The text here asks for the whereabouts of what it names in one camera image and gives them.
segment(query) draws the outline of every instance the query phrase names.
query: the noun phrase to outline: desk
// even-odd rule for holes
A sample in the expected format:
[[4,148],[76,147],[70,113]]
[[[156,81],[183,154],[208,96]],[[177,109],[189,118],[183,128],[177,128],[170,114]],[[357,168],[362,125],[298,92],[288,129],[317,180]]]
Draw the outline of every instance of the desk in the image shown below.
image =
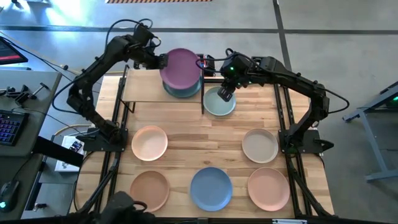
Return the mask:
[[[118,82],[119,77],[104,77],[103,80],[96,109],[106,119],[112,117]],[[295,118],[299,119],[308,109],[308,98],[294,91],[290,92],[290,97]],[[277,135],[279,118],[274,88],[270,85],[250,86],[237,90],[236,99],[235,111],[222,118],[207,112],[202,115],[197,103],[136,103],[135,113],[130,113],[127,120],[129,144],[122,154],[116,192],[129,192],[130,184],[138,174],[156,170],[163,173],[170,182],[169,199],[160,210],[154,212],[157,217],[293,218],[291,199],[283,209],[265,212],[251,202],[247,192],[248,178],[257,168],[273,167],[287,175],[285,159],[281,153],[270,163],[256,164],[241,149],[241,140],[252,128],[266,128]],[[122,117],[122,110],[121,108],[119,118]],[[130,145],[134,133],[148,125],[161,127],[169,139],[165,154],[152,162],[137,159]],[[76,194],[79,207],[98,185],[103,156],[103,153],[94,153],[81,170]],[[333,213],[321,161],[314,155],[303,154],[302,157],[309,189],[324,208]],[[200,210],[189,196],[193,175],[207,166],[225,170],[233,183],[233,198],[218,212]],[[298,190],[297,194],[300,208],[304,210],[301,191]],[[102,207],[108,189],[105,189],[103,195]]]
[[[54,92],[58,87],[61,79],[61,74],[57,72],[36,72],[36,71],[22,71],[22,70],[0,70],[0,87],[7,86],[15,87],[17,91],[20,90],[22,84],[27,85],[31,91],[35,91],[40,82],[45,83],[49,88],[42,90],[37,94],[37,100],[27,100],[26,107],[33,110],[46,113],[49,110],[51,100]],[[0,97],[0,109],[11,110],[17,107],[13,99]],[[0,184],[3,185],[9,182],[15,175],[17,170],[25,163],[26,157],[33,149],[35,140],[44,122],[45,116],[38,112],[28,111],[30,113],[29,121],[21,133],[18,143],[14,147],[0,145],[2,155],[7,157],[0,157]],[[29,197],[30,190],[35,182],[37,173],[42,164],[43,155],[34,154],[30,161],[21,169],[16,179],[21,182],[18,194],[18,203],[15,209],[9,213],[2,213],[0,220],[17,220],[20,219],[22,212],[25,209],[26,201]]]

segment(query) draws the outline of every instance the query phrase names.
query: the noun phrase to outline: computer mouse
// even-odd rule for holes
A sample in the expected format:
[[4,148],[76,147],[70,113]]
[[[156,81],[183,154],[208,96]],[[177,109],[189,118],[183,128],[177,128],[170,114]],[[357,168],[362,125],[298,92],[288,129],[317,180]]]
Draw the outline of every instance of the computer mouse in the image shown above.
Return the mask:
[[0,190],[0,212],[11,212],[17,205],[19,181],[5,183]]

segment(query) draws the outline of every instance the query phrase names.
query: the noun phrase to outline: wooden table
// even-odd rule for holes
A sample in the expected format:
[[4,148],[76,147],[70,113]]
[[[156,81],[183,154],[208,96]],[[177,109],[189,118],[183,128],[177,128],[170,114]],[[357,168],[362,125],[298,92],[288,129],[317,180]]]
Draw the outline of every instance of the wooden table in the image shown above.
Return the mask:
[[[103,80],[96,109],[106,119],[112,117],[118,82],[119,77],[115,76],[104,77]],[[298,121],[308,109],[308,98],[294,91],[290,91],[290,97],[295,119]],[[221,118],[216,118],[207,112],[202,115],[198,103],[136,103],[135,113],[130,113],[127,121],[129,144],[122,155],[116,192],[122,190],[128,193],[131,182],[138,174],[147,170],[156,170],[168,178],[171,188],[167,203],[154,212],[157,217],[294,217],[291,198],[283,209],[265,212],[252,203],[247,190],[248,178],[257,168],[273,167],[287,176],[285,159],[281,153],[270,163],[256,164],[250,161],[241,149],[243,136],[252,128],[265,128],[277,135],[280,127],[274,88],[271,85],[250,86],[247,89],[237,90],[236,99],[234,112]],[[122,116],[122,109],[121,106],[119,119]],[[130,143],[134,133],[148,125],[161,127],[169,139],[165,154],[152,162],[136,158],[131,151]],[[84,204],[97,187],[103,157],[104,153],[96,152],[85,162],[77,184],[78,207]],[[309,189],[324,208],[333,213],[321,161],[314,155],[303,154],[302,157]],[[199,209],[189,195],[189,186],[194,174],[208,166],[219,167],[226,171],[233,183],[233,198],[218,212]],[[299,188],[297,194],[300,208],[304,211],[303,197]],[[104,191],[102,207],[105,205],[107,195],[108,188]]]

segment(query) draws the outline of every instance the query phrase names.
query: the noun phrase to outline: pink plate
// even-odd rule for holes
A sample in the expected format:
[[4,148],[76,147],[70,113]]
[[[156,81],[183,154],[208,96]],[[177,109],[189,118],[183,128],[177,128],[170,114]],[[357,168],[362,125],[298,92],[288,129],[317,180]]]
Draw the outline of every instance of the pink plate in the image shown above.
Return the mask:
[[154,161],[167,149],[167,135],[157,126],[146,126],[138,130],[131,141],[134,155],[142,161]]
[[198,56],[188,49],[173,49],[167,55],[167,67],[160,71],[163,82],[176,90],[185,90],[196,84],[200,78],[200,68],[195,65]]
[[254,171],[248,182],[250,199],[261,209],[274,212],[289,201],[289,184],[279,171],[263,167]]

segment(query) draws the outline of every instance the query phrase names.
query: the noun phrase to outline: purple plate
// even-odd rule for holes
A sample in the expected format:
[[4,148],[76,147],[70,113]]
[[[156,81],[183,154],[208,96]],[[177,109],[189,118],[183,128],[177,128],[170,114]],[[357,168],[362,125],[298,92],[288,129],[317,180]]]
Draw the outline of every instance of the purple plate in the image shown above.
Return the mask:
[[200,68],[195,65],[198,56],[188,49],[173,49],[167,55],[168,65],[160,71],[163,82],[177,90],[192,87],[200,78]]

